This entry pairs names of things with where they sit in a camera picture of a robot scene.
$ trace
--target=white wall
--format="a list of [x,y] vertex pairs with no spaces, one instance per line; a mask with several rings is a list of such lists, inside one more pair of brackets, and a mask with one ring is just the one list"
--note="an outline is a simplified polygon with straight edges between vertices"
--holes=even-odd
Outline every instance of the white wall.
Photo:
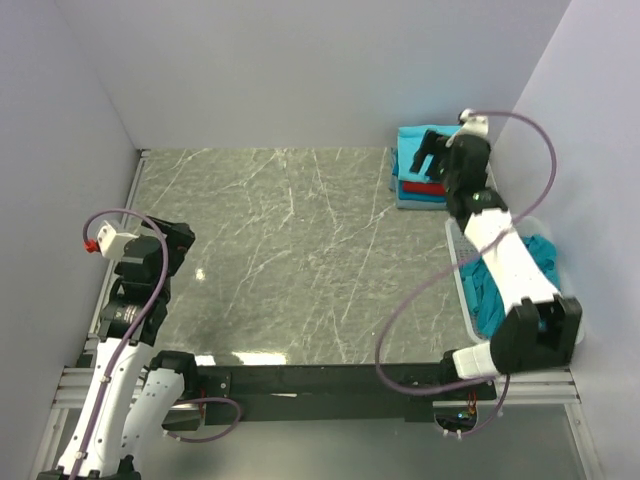
[[123,205],[135,150],[52,1],[0,1],[0,469],[26,479],[105,263],[84,219]]
[[[572,370],[607,478],[640,470],[640,30],[637,0],[573,0],[516,110],[555,141],[558,179],[537,216],[548,223],[584,307]],[[494,151],[516,210],[544,185],[548,155],[509,122]]]
[[138,147],[389,145],[511,108],[569,0],[57,0]]

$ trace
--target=teal cloth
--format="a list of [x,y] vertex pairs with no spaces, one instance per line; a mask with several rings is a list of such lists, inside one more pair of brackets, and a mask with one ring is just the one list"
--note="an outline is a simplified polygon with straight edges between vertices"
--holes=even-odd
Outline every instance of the teal cloth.
[[[531,257],[547,279],[560,289],[556,270],[556,247],[541,235],[523,237]],[[460,269],[469,312],[476,317],[476,330],[491,338],[505,318],[504,304],[484,260],[479,259]]]
[[459,125],[422,125],[419,127],[400,127],[398,129],[398,179],[404,182],[427,183],[429,177],[425,175],[433,155],[427,156],[420,173],[411,173],[413,156],[420,148],[422,138],[427,130],[435,130],[443,135],[453,135],[460,130]]

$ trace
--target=folded cloth stack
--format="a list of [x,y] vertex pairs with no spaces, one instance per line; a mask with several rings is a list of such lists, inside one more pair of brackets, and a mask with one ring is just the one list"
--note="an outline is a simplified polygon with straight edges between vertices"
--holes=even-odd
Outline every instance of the folded cloth stack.
[[[541,235],[522,237],[522,242],[540,271],[560,289],[556,270],[556,247]],[[491,338],[505,318],[502,297],[484,260],[478,259],[460,268],[469,313],[476,318],[476,331]]]
[[446,207],[444,188],[426,175],[431,155],[427,157],[419,173],[411,172],[411,165],[427,130],[453,135],[459,128],[457,125],[422,125],[398,129],[398,148],[391,151],[389,182],[389,188],[396,193],[396,207],[412,210],[442,210]]

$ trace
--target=laundry basket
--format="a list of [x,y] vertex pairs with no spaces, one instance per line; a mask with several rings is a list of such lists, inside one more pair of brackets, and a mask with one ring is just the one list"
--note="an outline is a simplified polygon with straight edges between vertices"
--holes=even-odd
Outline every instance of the laundry basket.
[[[462,234],[458,224],[453,218],[449,218],[445,224],[445,230],[447,234],[447,243],[449,244],[449,253],[451,255],[451,262],[453,264],[458,263],[461,260],[466,260],[469,257],[477,253],[476,248],[467,240]],[[533,235],[542,235],[544,238],[553,242],[550,233],[540,221],[534,217],[525,217],[517,225],[516,230],[521,237],[530,237]],[[564,269],[561,262],[556,262],[556,269],[558,272],[558,278],[560,281],[560,287],[562,291],[566,290],[568,279],[566,278]],[[464,316],[464,323],[467,329],[467,333],[472,341],[475,343],[481,343],[488,338],[478,332],[476,328],[476,318],[469,312],[467,305],[467,299],[464,294],[464,288],[462,287],[462,277],[460,276],[460,270],[456,269],[453,273],[456,282],[456,288],[458,290],[458,297],[460,298],[460,305],[462,306],[462,315]],[[578,331],[576,343],[580,343],[584,337],[584,331],[582,324]]]

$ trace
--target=marble tabletop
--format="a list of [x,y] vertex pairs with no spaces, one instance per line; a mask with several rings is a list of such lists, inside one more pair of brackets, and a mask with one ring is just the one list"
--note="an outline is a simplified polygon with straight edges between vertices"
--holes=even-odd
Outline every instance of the marble tabletop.
[[[216,364],[370,363],[392,310],[450,262],[445,212],[395,208],[388,149],[147,153],[133,208],[197,236],[157,349]],[[439,361],[468,345],[450,277],[404,312],[383,358]]]

